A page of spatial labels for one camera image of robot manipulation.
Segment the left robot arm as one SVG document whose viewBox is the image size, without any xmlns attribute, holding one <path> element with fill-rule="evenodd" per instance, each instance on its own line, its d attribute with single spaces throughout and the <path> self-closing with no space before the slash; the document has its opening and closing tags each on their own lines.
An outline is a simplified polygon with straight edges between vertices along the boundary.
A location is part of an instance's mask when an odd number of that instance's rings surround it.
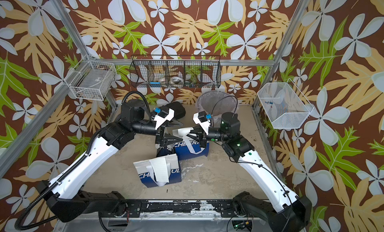
<svg viewBox="0 0 384 232">
<path fill-rule="evenodd" d="M 42 181 L 39 196 L 31 202 L 15 221 L 15 229 L 25 231 L 58 219 L 69 222 L 82 214 L 97 212 L 123 216 L 126 199 L 118 192 L 88 193 L 81 187 L 88 178 L 112 155 L 132 141 L 136 134 L 155 136 L 155 143 L 165 148 L 181 139 L 166 133 L 166 127 L 178 124 L 186 113 L 179 102 L 150 110 L 145 96 L 128 92 L 121 103 L 120 118 L 97 130 L 90 138 L 87 150 L 67 169 L 50 181 Z M 53 217 L 30 225 L 23 225 L 25 217 L 41 200 L 45 200 Z"/>
</svg>

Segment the front blue takeout bag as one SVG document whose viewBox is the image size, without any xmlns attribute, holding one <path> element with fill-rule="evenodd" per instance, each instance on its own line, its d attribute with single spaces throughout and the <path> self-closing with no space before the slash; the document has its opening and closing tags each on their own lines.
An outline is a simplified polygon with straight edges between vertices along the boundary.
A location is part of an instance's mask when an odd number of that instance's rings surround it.
<svg viewBox="0 0 384 232">
<path fill-rule="evenodd" d="M 141 182 L 147 188 L 162 187 L 182 181 L 179 159 L 176 154 L 134 162 Z"/>
</svg>

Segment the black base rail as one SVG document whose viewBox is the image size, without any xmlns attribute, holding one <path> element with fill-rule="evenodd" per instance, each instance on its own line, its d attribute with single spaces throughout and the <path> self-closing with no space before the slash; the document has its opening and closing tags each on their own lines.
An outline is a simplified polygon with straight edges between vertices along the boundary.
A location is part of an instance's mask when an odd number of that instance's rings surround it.
<svg viewBox="0 0 384 232">
<path fill-rule="evenodd" d="M 255 210 L 241 208 L 233 199 L 217 200 L 124 200 L 114 207 L 98 208 L 104 217 L 143 218 L 145 214 L 166 214 L 172 216 L 197 216 L 199 213 L 220 218 L 250 217 L 259 218 Z"/>
</svg>

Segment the white receipt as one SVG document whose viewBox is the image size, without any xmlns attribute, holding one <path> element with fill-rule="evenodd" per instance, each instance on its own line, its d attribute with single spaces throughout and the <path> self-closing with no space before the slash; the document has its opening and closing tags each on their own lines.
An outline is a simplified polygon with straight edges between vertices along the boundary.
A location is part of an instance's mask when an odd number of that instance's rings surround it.
<svg viewBox="0 0 384 232">
<path fill-rule="evenodd" d="M 193 147 L 194 141 L 189 141 L 187 139 L 184 139 L 184 136 L 187 135 L 186 128 L 180 128 L 180 129 L 173 130 L 173 135 L 176 137 L 183 138 L 183 140 L 184 140 L 183 142 L 175 143 L 176 152 L 189 153 L 189 154 L 195 153 L 195 149 Z"/>
<path fill-rule="evenodd" d="M 149 160 L 149 162 L 151 164 L 153 176 L 158 186 L 163 186 L 166 183 L 168 183 L 171 171 L 168 167 L 166 158 L 158 157 L 158 158 Z"/>
</svg>

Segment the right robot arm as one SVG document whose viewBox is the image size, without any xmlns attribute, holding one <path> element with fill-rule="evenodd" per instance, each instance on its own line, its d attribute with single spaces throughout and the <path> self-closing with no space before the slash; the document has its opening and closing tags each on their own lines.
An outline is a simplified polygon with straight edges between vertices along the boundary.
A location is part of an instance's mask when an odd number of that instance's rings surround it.
<svg viewBox="0 0 384 232">
<path fill-rule="evenodd" d="M 255 147 L 241 135 L 238 114 L 223 113 L 218 127 L 213 127 L 211 115 L 195 113 L 195 127 L 178 129 L 181 137 L 197 141 L 201 147 L 207 142 L 220 142 L 233 163 L 243 167 L 266 194 L 268 200 L 253 197 L 242 192 L 233 198 L 236 216 L 260 218 L 267 222 L 274 232 L 299 232 L 311 217 L 312 203 L 306 197 L 299 197 L 288 188 L 266 165 Z"/>
</svg>

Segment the small middle blue bag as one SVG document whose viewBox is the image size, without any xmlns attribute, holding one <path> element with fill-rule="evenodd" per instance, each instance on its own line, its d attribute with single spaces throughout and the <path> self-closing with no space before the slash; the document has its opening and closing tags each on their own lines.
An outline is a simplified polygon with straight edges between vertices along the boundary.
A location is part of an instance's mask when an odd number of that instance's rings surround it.
<svg viewBox="0 0 384 232">
<path fill-rule="evenodd" d="M 172 155 L 175 154 L 175 149 L 174 149 L 175 144 L 169 144 L 167 146 L 160 146 L 160 144 L 155 144 L 155 148 L 157 149 L 157 154 L 156 157 L 163 157 L 167 155 Z"/>
</svg>

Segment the tape roll in basket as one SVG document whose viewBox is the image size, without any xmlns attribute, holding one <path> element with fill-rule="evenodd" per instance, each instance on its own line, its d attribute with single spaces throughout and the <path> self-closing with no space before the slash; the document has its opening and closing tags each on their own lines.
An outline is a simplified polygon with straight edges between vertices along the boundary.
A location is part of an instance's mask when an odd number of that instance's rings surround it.
<svg viewBox="0 0 384 232">
<path fill-rule="evenodd" d="M 184 84 L 184 80 L 183 80 L 183 78 L 181 78 L 181 77 L 173 76 L 173 77 L 171 77 L 171 79 L 170 79 L 170 83 L 171 83 L 172 85 L 183 85 L 183 84 Z"/>
</svg>

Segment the blue takeout bag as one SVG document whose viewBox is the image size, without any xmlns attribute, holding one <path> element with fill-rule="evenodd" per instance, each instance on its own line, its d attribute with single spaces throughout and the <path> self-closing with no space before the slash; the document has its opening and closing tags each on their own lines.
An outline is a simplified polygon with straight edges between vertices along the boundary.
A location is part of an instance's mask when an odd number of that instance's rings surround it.
<svg viewBox="0 0 384 232">
<path fill-rule="evenodd" d="M 176 154 L 134 162 L 141 182 L 147 188 L 162 187 L 182 181 L 179 159 Z"/>
<path fill-rule="evenodd" d="M 208 156 L 210 145 L 203 148 L 200 143 L 188 136 L 183 136 L 181 142 L 177 142 L 174 145 L 175 152 L 179 160 L 189 160 L 201 156 Z"/>
</svg>

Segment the right blue takeout bag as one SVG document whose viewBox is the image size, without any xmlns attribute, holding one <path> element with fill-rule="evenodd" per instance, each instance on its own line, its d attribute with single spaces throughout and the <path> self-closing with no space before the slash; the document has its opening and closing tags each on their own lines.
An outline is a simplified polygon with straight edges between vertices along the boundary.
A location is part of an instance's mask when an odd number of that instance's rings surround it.
<svg viewBox="0 0 384 232">
<path fill-rule="evenodd" d="M 210 145 L 203 148 L 200 143 L 188 136 L 183 136 L 181 142 L 177 142 L 174 145 L 175 152 L 179 160 L 189 160 L 201 156 L 208 156 Z"/>
</svg>

